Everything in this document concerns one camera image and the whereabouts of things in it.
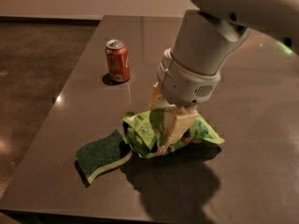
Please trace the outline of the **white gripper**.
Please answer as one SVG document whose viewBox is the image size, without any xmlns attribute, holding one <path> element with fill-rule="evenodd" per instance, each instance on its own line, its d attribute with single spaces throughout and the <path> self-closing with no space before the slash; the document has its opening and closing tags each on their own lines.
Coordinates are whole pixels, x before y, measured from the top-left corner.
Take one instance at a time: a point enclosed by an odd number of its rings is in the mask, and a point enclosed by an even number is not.
<svg viewBox="0 0 299 224">
<path fill-rule="evenodd" d="M 217 87 L 221 74 L 196 74 L 180 65 L 171 54 L 164 52 L 157 69 L 157 81 L 151 89 L 149 109 L 166 108 L 161 145 L 175 144 L 198 117 L 197 106 L 206 102 Z"/>
</svg>

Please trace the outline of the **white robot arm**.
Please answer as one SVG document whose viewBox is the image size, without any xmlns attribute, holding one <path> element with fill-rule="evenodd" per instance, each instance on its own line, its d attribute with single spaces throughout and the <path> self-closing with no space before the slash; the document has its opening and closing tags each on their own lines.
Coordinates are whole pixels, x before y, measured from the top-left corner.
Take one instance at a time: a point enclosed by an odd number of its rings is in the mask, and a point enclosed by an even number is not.
<svg viewBox="0 0 299 224">
<path fill-rule="evenodd" d="M 153 86 L 152 109 L 164 107 L 160 152 L 191 127 L 197 105 L 207 101 L 221 79 L 228 56 L 250 31 L 299 51 L 299 0 L 191 0 L 174 44 L 164 52 Z"/>
</svg>

